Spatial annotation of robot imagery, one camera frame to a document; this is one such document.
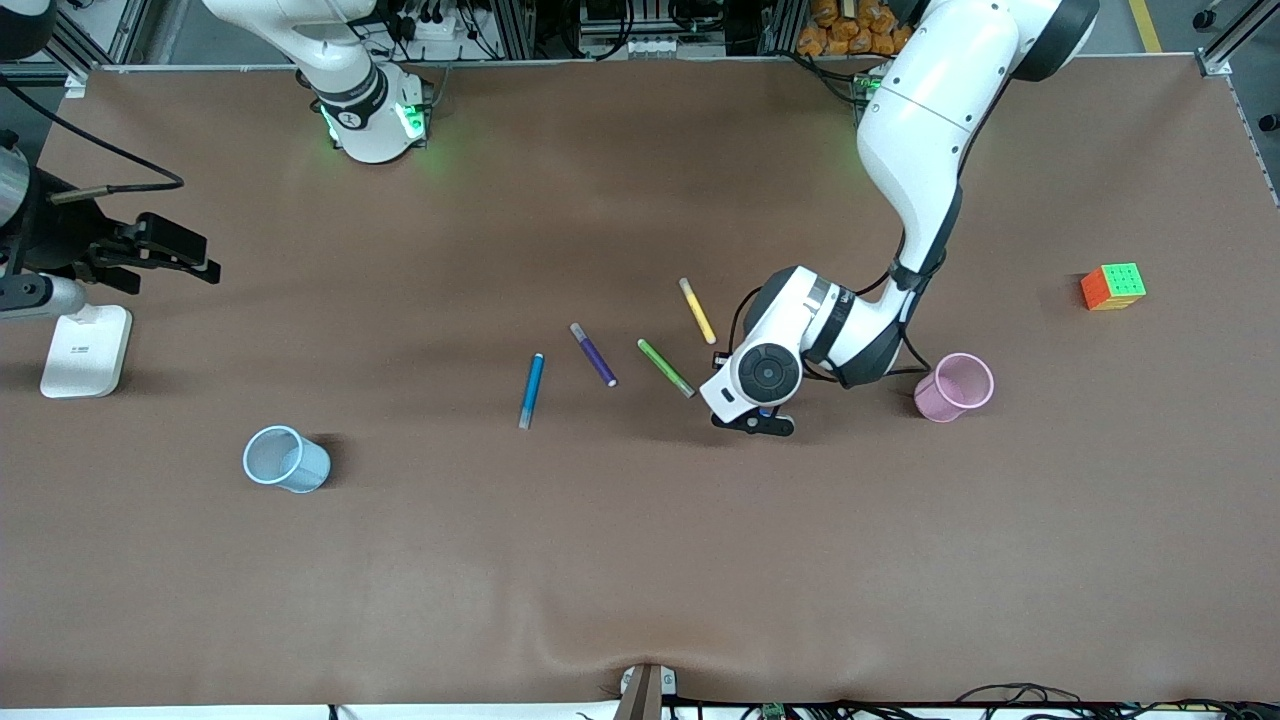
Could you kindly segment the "pink mesh cup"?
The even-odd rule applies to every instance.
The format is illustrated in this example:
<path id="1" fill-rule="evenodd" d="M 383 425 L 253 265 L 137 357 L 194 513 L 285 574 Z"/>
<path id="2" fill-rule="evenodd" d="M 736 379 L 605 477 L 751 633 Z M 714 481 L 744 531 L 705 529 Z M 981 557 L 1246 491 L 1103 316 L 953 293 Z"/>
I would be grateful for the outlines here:
<path id="1" fill-rule="evenodd" d="M 995 395 L 995 375 L 973 354 L 948 354 L 916 384 L 915 409 L 934 423 L 950 423 L 987 405 Z"/>

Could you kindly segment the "purple marker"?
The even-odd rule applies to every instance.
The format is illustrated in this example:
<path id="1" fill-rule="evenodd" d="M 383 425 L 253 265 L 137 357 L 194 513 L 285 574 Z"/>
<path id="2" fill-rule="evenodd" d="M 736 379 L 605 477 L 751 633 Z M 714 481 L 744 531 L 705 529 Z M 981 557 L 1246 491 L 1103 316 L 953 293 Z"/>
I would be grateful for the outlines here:
<path id="1" fill-rule="evenodd" d="M 618 384 L 618 379 L 588 332 L 577 322 L 570 324 L 570 332 L 605 387 L 614 388 Z"/>

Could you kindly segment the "green marker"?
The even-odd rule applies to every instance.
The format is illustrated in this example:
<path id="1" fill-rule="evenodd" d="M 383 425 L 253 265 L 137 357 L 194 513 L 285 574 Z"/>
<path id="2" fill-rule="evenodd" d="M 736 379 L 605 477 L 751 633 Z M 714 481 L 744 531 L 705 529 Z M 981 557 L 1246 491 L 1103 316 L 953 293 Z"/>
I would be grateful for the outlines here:
<path id="1" fill-rule="evenodd" d="M 636 346 L 658 369 L 658 372 L 660 372 L 663 377 L 682 393 L 685 398 L 692 398 L 695 396 L 696 391 L 692 386 L 650 342 L 644 338 L 637 338 Z"/>

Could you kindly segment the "white power strip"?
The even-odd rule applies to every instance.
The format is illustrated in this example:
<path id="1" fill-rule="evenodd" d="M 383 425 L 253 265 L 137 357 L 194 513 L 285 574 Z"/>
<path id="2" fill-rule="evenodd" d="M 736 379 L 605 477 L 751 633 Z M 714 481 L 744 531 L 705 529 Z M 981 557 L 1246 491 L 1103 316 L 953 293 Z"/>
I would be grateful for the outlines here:
<path id="1" fill-rule="evenodd" d="M 678 36 L 641 35 L 623 44 L 617 37 L 584 36 L 580 51 L 593 60 L 655 60 L 678 56 Z"/>
<path id="2" fill-rule="evenodd" d="M 390 22 L 390 31 L 403 42 L 452 42 L 465 33 L 457 8 L 444 3 L 402 8 Z"/>

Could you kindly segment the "blue marker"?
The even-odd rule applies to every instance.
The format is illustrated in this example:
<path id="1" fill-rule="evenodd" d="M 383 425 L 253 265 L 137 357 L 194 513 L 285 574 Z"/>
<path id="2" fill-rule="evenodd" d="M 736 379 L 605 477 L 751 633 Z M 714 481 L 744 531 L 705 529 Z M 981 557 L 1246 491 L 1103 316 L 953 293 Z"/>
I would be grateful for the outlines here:
<path id="1" fill-rule="evenodd" d="M 536 410 L 538 397 L 541 387 L 544 366 L 545 366 L 545 356 L 543 354 L 534 354 L 530 360 L 526 382 L 524 387 L 524 396 L 520 407 L 518 428 L 521 430 L 527 430 L 532 424 L 532 418 Z"/>

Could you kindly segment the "blue mesh cup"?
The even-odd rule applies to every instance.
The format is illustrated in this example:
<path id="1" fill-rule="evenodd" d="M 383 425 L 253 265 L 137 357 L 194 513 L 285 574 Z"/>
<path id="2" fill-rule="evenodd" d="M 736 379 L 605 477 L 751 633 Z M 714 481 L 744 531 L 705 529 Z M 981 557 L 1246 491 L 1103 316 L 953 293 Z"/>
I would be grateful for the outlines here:
<path id="1" fill-rule="evenodd" d="M 244 474 L 260 486 L 296 495 L 319 489 L 332 471 L 329 452 L 285 425 L 266 427 L 252 436 L 242 454 Z"/>

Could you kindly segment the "white lamp base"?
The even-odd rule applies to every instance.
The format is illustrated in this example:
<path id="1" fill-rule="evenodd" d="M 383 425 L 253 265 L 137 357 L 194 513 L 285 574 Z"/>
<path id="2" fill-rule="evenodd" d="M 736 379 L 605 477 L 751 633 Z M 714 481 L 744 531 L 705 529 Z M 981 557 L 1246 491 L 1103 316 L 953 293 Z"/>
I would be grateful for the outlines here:
<path id="1" fill-rule="evenodd" d="M 100 398 L 122 378 L 133 315 L 120 305 L 84 305 L 58 318 L 40 392 L 46 398 Z"/>

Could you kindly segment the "yellow marker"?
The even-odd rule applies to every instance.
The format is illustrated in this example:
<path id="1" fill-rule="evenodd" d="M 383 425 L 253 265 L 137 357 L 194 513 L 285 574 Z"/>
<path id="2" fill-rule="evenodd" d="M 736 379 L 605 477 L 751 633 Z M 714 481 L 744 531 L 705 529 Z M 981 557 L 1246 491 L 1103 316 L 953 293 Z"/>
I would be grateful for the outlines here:
<path id="1" fill-rule="evenodd" d="M 717 334 L 709 320 L 709 316 L 707 315 L 707 311 L 701 305 L 700 299 L 698 297 L 692 284 L 690 283 L 690 279 L 687 277 L 681 277 L 678 279 L 678 287 L 685 297 L 685 301 L 690 309 L 690 313 L 692 314 L 695 323 L 698 324 L 701 337 L 709 346 L 714 346 L 717 343 Z"/>

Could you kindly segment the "colourful puzzle cube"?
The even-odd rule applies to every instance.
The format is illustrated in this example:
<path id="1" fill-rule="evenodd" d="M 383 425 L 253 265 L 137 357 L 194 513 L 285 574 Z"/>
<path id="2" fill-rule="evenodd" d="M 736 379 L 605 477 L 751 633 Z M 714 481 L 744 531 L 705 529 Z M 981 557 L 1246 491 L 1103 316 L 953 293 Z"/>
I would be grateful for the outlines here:
<path id="1" fill-rule="evenodd" d="M 1119 310 L 1147 295 L 1135 263 L 1103 264 L 1079 279 L 1082 300 L 1089 311 Z"/>

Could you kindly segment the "orange netted bag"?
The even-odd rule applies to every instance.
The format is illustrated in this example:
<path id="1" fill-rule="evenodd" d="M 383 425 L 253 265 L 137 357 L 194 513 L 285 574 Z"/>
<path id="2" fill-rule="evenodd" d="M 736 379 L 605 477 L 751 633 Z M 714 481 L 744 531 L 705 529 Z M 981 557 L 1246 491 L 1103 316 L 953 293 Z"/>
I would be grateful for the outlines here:
<path id="1" fill-rule="evenodd" d="M 887 0 L 810 0 L 795 53 L 801 56 L 895 56 L 915 26 Z"/>

